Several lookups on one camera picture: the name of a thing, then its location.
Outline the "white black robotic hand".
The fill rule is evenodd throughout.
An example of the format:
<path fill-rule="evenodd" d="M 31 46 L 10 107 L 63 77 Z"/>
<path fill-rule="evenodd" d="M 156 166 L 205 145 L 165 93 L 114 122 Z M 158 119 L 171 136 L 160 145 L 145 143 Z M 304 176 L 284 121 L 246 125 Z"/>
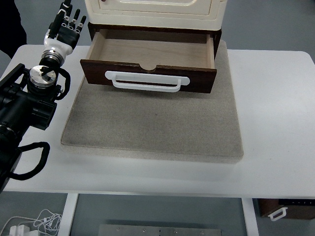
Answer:
<path fill-rule="evenodd" d="M 45 34 L 44 51 L 41 56 L 42 59 L 65 59 L 66 56 L 72 54 L 87 17 L 84 15 L 78 26 L 75 28 L 80 15 L 80 9 L 77 9 L 73 19 L 69 21 L 67 27 L 66 24 L 69 20 L 71 11 L 71 0 L 63 1 L 54 21 L 50 24 L 48 31 Z"/>

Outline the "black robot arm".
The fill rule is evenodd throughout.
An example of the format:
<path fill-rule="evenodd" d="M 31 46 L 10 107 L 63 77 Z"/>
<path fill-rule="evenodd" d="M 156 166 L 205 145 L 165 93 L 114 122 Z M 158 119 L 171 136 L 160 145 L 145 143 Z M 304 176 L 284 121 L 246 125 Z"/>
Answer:
<path fill-rule="evenodd" d="M 86 16 L 79 18 L 77 9 L 70 19 L 72 4 L 61 3 L 44 38 L 44 51 L 39 65 L 27 69 L 18 64 L 0 82 L 0 188 L 10 179 L 27 180 L 45 166 L 50 145 L 35 142 L 20 146 L 29 127 L 45 130 L 56 111 L 57 100 L 62 100 L 70 89 L 70 74 L 62 68 L 65 59 L 75 49 Z M 23 152 L 41 148 L 39 163 L 24 174 L 14 170 Z"/>

